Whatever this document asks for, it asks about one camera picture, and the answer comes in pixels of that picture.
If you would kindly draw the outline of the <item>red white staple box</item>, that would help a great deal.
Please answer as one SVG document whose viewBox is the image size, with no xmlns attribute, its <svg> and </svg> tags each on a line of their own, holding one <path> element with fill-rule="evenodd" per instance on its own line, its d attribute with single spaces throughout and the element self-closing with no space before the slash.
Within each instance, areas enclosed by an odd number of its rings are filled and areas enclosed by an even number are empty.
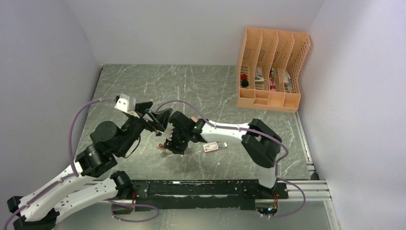
<svg viewBox="0 0 406 230">
<path fill-rule="evenodd" d="M 223 148 L 227 148 L 228 144 L 226 142 L 211 142 L 203 144 L 203 150 L 205 153 L 217 151 Z"/>
</svg>

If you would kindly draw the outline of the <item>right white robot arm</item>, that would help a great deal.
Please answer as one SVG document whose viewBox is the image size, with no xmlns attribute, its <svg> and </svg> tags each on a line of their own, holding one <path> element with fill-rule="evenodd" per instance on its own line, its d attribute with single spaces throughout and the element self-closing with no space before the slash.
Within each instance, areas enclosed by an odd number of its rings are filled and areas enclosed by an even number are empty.
<svg viewBox="0 0 406 230">
<path fill-rule="evenodd" d="M 226 124 L 206 118 L 189 118 L 176 111 L 170 117 L 160 148 L 174 154 L 185 153 L 189 142 L 239 143 L 259 169 L 259 194 L 271 198 L 277 191 L 274 167 L 282 147 L 282 139 L 262 120 L 254 118 L 249 123 Z"/>
</svg>

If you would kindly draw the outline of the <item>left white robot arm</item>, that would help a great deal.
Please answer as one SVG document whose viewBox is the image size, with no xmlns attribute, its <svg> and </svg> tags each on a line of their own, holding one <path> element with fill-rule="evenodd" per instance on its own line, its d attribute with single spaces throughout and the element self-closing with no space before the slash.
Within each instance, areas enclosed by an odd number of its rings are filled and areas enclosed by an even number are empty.
<svg viewBox="0 0 406 230">
<path fill-rule="evenodd" d="M 133 184 L 124 171 L 112 172 L 126 158 L 143 131 L 161 134 L 168 126 L 172 109 L 151 111 L 152 102 L 134 103 L 115 99 L 115 109 L 127 117 L 122 126 L 104 121 L 91 133 L 92 143 L 70 165 L 40 189 L 26 196 L 13 196 L 8 202 L 11 216 L 4 229 L 52 230 L 70 215 L 95 203 L 127 199 Z"/>
</svg>

